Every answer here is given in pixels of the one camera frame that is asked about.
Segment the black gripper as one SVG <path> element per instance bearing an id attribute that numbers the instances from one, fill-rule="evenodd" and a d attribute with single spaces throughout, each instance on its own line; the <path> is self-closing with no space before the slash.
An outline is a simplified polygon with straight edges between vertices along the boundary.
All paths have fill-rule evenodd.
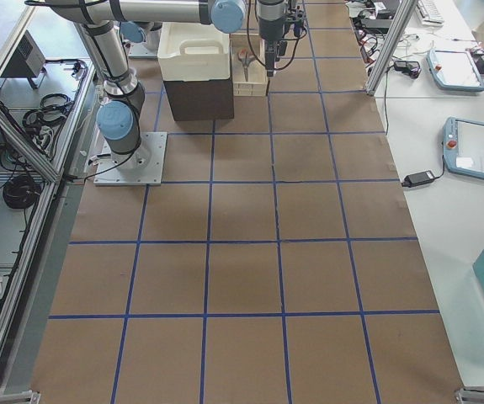
<path id="1" fill-rule="evenodd" d="M 264 65 L 267 77 L 272 77 L 275 72 L 276 59 L 280 59 L 286 53 L 287 40 L 264 40 Z"/>

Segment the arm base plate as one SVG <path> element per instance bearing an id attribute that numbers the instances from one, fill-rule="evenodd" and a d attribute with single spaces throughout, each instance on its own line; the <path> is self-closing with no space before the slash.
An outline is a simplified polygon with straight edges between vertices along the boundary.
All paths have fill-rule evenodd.
<path id="1" fill-rule="evenodd" d="M 124 156 L 112 155 L 107 141 L 101 153 L 108 156 L 98 160 L 99 174 L 93 177 L 98 186 L 160 185 L 168 142 L 167 132 L 142 132 L 141 145 L 124 164 Z"/>

